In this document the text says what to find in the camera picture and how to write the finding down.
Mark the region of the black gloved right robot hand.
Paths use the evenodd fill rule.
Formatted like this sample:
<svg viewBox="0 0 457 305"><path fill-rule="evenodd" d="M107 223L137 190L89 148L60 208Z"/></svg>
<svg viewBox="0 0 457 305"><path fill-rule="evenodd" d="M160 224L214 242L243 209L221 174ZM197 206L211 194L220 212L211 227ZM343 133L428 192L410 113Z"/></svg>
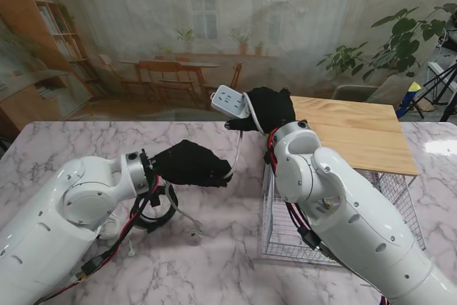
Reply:
<svg viewBox="0 0 457 305"><path fill-rule="evenodd" d="M258 123L265 134L296 120L291 94L288 89L274 91L262 86L248 91Z"/></svg>

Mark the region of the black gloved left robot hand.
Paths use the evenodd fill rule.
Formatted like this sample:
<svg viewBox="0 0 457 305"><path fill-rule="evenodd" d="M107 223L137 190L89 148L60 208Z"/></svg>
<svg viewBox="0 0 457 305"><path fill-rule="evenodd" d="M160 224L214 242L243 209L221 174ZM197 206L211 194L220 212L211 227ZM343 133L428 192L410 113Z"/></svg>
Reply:
<svg viewBox="0 0 457 305"><path fill-rule="evenodd" d="M227 187L231 176L230 163L210 149L189 140L182 140L151 158L153 170L174 185Z"/></svg>

